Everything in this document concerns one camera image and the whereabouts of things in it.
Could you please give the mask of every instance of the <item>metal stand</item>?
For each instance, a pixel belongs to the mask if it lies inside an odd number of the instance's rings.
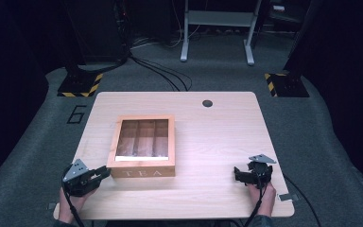
[[[262,0],[257,0],[254,12],[224,12],[224,11],[198,11],[188,9],[188,0],[185,0],[184,11],[184,41],[181,49],[181,61],[187,61],[188,54],[188,26],[207,25],[207,26],[246,26],[250,28],[249,35],[244,40],[247,64],[254,65],[254,58],[251,50],[252,34],[258,18],[258,11]]]

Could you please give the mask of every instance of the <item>table top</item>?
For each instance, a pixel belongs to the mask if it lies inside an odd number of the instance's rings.
[[[204,107],[204,100],[212,107]],[[106,165],[116,119],[124,114],[175,116],[176,177],[110,176],[79,211],[83,219],[247,218],[250,194],[233,168],[248,171],[249,157],[258,154],[277,162],[272,184],[278,194],[288,193],[254,93],[99,93],[74,160],[90,169]],[[291,201],[276,200],[273,217],[293,214]]]

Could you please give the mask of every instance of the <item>hole in table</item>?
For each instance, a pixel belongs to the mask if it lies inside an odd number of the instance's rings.
[[[213,105],[214,103],[211,101],[211,100],[203,100],[202,101],[202,105],[204,106],[204,107],[212,107],[212,105]]]

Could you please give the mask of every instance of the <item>robotic hand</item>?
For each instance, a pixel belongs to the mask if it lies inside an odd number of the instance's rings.
[[[82,197],[98,188],[101,181],[109,177],[110,173],[111,171],[105,166],[90,170],[81,160],[77,159],[65,170],[62,179],[63,190],[69,196]]]
[[[250,172],[242,172],[237,167],[234,167],[235,179],[244,184],[255,184],[257,188],[269,183],[273,168],[268,166],[267,163],[276,164],[276,162],[264,154],[252,156],[250,159],[252,160],[248,163]]]

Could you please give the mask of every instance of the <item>table leg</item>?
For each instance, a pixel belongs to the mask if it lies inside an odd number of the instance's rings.
[[[185,7],[184,7],[184,40],[182,42],[182,49],[181,49],[181,61],[187,61],[187,54],[188,54],[188,0],[185,0]]]
[[[246,49],[247,64],[249,66],[254,65],[254,57],[252,55],[251,41],[252,41],[252,35],[254,33],[254,30],[255,30],[255,24],[256,24],[256,21],[257,21],[257,18],[258,18],[259,8],[261,7],[261,2],[262,2],[262,0],[258,0],[257,3],[256,3],[255,11],[254,11],[254,14],[253,14],[252,20],[251,20],[249,35],[247,37],[247,40],[244,40],[244,47]]]

